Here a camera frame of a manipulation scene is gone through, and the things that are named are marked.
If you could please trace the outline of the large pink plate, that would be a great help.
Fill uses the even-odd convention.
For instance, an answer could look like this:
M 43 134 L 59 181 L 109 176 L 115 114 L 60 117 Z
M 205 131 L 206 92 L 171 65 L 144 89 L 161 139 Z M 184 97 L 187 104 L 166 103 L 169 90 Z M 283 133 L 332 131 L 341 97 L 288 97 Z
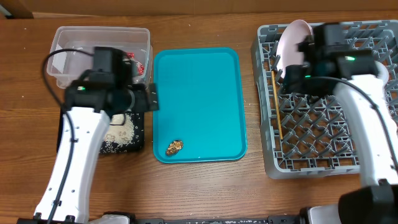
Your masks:
M 281 78 L 285 78 L 285 68 L 289 65 L 303 64 L 304 54 L 299 52 L 298 44 L 303 42 L 308 35 L 313 35 L 311 26 L 304 20 L 291 22 L 283 31 L 278 46 L 277 70 L 281 70 Z

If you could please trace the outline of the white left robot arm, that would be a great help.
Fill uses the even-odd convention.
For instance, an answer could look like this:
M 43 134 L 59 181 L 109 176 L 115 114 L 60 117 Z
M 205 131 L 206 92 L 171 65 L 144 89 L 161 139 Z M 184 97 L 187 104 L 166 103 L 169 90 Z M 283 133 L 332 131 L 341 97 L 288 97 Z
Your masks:
M 47 189 L 32 218 L 18 223 L 89 223 L 90 191 L 99 151 L 111 118 L 128 111 L 159 109 L 155 85 L 134 84 L 134 61 L 122 50 L 95 47 L 91 69 L 65 89 L 63 129 Z

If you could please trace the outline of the grey white bowl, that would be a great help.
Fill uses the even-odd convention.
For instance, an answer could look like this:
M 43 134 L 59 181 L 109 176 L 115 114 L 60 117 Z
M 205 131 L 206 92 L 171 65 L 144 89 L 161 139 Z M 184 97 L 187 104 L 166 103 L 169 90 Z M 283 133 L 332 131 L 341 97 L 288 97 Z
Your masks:
M 375 64 L 378 70 L 377 78 L 382 80 L 383 86 L 386 86 L 387 82 L 389 81 L 388 69 L 381 62 L 375 61 Z

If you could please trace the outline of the red strawberry candy wrapper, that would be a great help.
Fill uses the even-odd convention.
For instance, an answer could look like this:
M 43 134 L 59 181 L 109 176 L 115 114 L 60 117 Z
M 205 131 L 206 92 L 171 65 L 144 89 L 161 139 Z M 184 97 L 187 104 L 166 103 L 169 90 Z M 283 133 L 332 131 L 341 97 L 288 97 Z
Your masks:
M 137 70 L 136 76 L 143 75 L 144 71 L 145 71 L 145 66 L 142 63 L 140 63 L 138 60 L 135 59 L 134 53 L 128 52 L 127 56 L 128 56 L 129 59 L 131 59 L 135 63 L 135 65 L 137 67 L 136 68 L 136 70 Z

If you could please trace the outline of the wooden chopstick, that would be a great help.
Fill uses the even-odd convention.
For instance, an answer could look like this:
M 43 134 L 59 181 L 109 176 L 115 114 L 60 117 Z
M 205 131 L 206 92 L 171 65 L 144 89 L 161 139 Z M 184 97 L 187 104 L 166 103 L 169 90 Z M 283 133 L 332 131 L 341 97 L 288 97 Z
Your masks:
M 273 94 L 274 94 L 274 101 L 275 101 L 275 111 L 277 115 L 277 125 L 279 130 L 279 137 L 280 140 L 283 140 L 283 133 L 282 133 L 282 125 L 280 120 L 280 113 L 279 113 L 279 99 L 277 96 L 277 88 L 276 88 L 276 81 L 275 81 L 275 71 L 271 71 L 271 79 L 272 79 L 272 87 L 273 87 Z

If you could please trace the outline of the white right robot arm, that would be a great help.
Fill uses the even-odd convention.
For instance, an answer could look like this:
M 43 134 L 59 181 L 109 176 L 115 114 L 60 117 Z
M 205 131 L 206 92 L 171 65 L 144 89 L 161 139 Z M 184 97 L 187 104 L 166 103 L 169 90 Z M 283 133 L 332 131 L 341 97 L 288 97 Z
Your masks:
M 396 223 L 397 124 L 384 96 L 386 67 L 371 50 L 352 49 L 339 23 L 293 21 L 277 51 L 286 93 L 336 97 L 360 163 L 361 188 L 305 209 L 307 223 Z

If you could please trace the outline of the brown food scrap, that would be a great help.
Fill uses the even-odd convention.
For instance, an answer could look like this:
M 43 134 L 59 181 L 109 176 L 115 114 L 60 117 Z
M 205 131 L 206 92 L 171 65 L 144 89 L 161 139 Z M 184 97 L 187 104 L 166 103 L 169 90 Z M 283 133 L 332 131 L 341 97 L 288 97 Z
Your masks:
M 165 154 L 167 156 L 172 156 L 178 153 L 182 148 L 183 148 L 183 142 L 181 140 L 174 140 L 169 144 Z

